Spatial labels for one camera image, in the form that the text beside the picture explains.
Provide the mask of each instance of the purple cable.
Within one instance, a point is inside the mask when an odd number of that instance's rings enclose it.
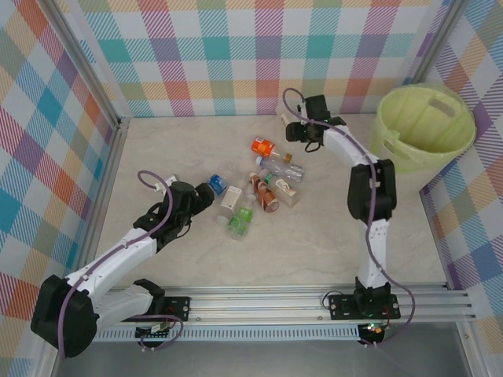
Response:
[[[138,179],[140,182],[147,186],[150,187],[151,189],[154,189],[156,186],[150,185],[147,183],[143,177],[141,176],[142,174],[147,174],[150,175],[151,177],[154,177],[157,181],[161,182],[161,184],[164,186],[166,189],[166,194],[167,197],[169,198],[170,202],[167,207],[167,213],[166,216],[164,216],[163,220],[152,230],[149,232],[135,238],[134,240],[130,240],[126,243],[126,245],[119,245],[112,251],[110,251],[108,254],[106,254],[102,259],[99,259],[94,265],[92,265],[73,285],[73,287],[70,289],[70,291],[67,293],[67,295],[64,297],[63,304],[61,305],[61,310],[60,310],[60,315],[57,320],[57,348],[60,350],[60,358],[61,360],[64,360],[66,358],[66,355],[64,353],[64,336],[63,336],[63,323],[64,323],[64,315],[66,314],[66,308],[68,307],[68,302],[70,301],[70,298],[74,294],[74,292],[77,290],[80,284],[82,284],[85,280],[85,276],[89,276],[95,269],[97,269],[100,265],[102,265],[105,261],[109,260],[113,255],[117,254],[119,251],[121,251],[124,248],[128,248],[130,245],[133,243],[137,243],[141,240],[144,240],[145,238],[149,237],[152,233],[156,232],[158,229],[160,229],[164,224],[166,224],[166,221],[171,215],[171,211],[173,210],[173,195],[171,194],[171,190],[167,183],[162,179],[159,175],[153,173],[152,171],[149,170],[140,170],[138,171]]]
[[[160,346],[157,346],[155,349],[150,349],[145,344],[143,344],[143,339],[145,338],[145,336],[142,336],[140,338],[140,345],[143,347],[144,350],[145,349],[149,349],[151,351],[161,350],[163,348],[166,348],[166,347],[172,345],[176,339],[178,339],[178,338],[180,338],[180,336],[182,336],[183,320],[181,320],[178,317],[168,316],[168,315],[164,315],[164,314],[157,314],[157,315],[153,314],[153,315],[150,315],[150,316],[134,316],[134,317],[131,317],[131,319],[133,319],[133,320],[144,320],[144,319],[150,319],[150,318],[152,318],[152,319],[154,319],[154,318],[164,318],[166,320],[174,320],[175,322],[178,322],[180,324],[180,330],[178,331],[178,334],[173,339],[168,340],[167,342],[164,342]]]
[[[387,272],[383,269],[382,265],[377,261],[376,256],[372,252],[372,246],[370,245],[370,227],[372,225],[372,222],[374,221],[374,215],[375,215],[375,212],[376,212],[376,195],[377,195],[377,188],[376,188],[377,187],[377,173],[376,173],[376,168],[374,167],[374,164],[373,164],[372,160],[367,155],[367,153],[365,152],[365,150],[350,135],[346,134],[344,131],[340,130],[339,128],[337,128],[335,126],[332,126],[331,124],[328,124],[328,123],[325,123],[325,122],[320,122],[320,121],[317,121],[317,120],[312,120],[312,119],[305,118],[305,117],[301,116],[298,112],[294,111],[290,106],[288,106],[288,103],[286,101],[286,93],[289,92],[289,91],[297,93],[298,95],[300,95],[300,98],[302,99],[302,102],[305,101],[304,100],[304,96],[297,89],[295,89],[295,88],[286,88],[283,91],[283,104],[285,105],[285,107],[288,109],[289,112],[291,112],[294,116],[296,116],[300,120],[303,120],[304,122],[318,124],[319,126],[330,127],[332,130],[334,130],[337,133],[343,135],[362,154],[362,156],[365,158],[365,160],[367,161],[367,163],[369,163],[370,173],[372,175],[372,192],[371,192],[371,195],[370,195],[369,220],[367,221],[367,230],[365,232],[365,242],[367,243],[367,249],[369,251],[370,258],[372,259],[372,261],[374,262],[374,264],[377,266],[377,268],[381,271],[381,273],[384,275],[384,277],[386,277],[386,279],[388,279],[388,281],[390,283],[392,283],[393,285],[395,285],[396,287],[399,287],[399,288],[403,289],[405,292],[407,292],[407,294],[410,296],[410,301],[412,302],[412,308],[410,310],[409,318],[407,318],[407,321],[404,323],[402,329],[399,332],[397,332],[393,337],[391,337],[391,338],[389,338],[387,340],[382,341],[380,344],[383,345],[383,344],[389,343],[392,339],[395,339],[398,334],[403,333],[406,330],[406,328],[410,325],[410,322],[412,322],[412,319],[414,318],[414,313],[416,312],[416,298],[414,297],[414,294],[412,293],[412,291],[408,287],[400,284],[398,281],[394,280],[393,278],[391,278],[391,276],[389,276],[387,274]]]

